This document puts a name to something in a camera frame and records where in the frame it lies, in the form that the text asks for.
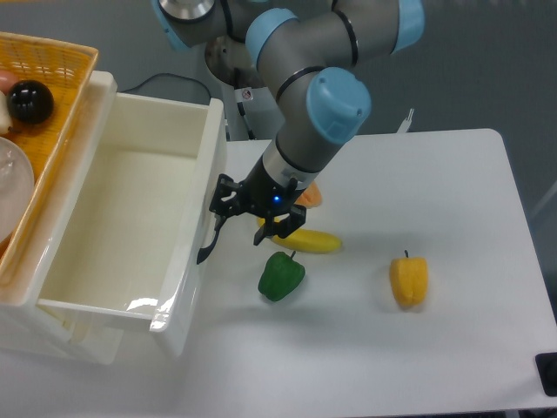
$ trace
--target yellow bell pepper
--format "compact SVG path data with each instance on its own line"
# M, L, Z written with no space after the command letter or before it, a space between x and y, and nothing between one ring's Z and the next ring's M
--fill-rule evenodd
M394 299L402 307L421 303L427 294L427 261L421 257L406 257L391 262L391 288Z

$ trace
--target orange object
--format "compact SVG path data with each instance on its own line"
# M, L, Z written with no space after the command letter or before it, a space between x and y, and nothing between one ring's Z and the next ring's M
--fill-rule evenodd
M2 271L16 248L29 238L26 226L38 216L54 178L52 174L63 162L64 141L97 56L98 51L87 46L0 32L0 70L9 71L20 80L40 81L54 97L54 112L48 120L39 125L14 121L14 131L4 135L29 158L35 174L35 191L6 252L4 255L0 252L0 286L5 284Z
M314 181L304 190L304 192L296 200L297 205L302 205L307 207L315 207L321 205L323 198L321 197L321 192L317 187L317 183Z

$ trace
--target toy vegetable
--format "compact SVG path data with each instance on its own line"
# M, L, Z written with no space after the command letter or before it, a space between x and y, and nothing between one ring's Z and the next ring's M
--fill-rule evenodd
M406 257L391 262L391 288L394 299L402 307L421 303L427 294L427 262L421 257Z
M258 290L268 300L277 302L293 291L302 282L305 268L286 253L274 253L265 264L259 279Z

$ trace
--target black ball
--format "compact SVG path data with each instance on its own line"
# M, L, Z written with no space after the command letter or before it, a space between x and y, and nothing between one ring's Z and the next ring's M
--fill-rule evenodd
M8 92L8 112L25 124L40 124L54 111L54 98L49 88L36 80L15 83Z

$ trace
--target blue joint cap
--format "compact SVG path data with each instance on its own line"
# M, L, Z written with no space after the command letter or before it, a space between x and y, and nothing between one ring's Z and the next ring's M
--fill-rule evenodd
M305 106L316 131L327 141L344 145L372 112L372 98L351 72L330 67L311 81Z
M426 27L421 0L399 0L399 37L393 52L419 41Z
M164 33L168 38L168 41L171 43L171 47L175 51L188 51L190 47L182 42L182 40L178 37L174 29L170 26L168 21L166 20L166 16L164 15L163 11L160 9L160 5L158 0L151 0L151 6L153 11L155 12L155 16L158 19L158 22L163 27Z
M245 35L245 47L252 57L252 62L258 66L259 53L263 49L265 42L272 35L272 33L284 22L289 20L298 20L288 9L270 9L265 13L261 13L255 19L247 30Z

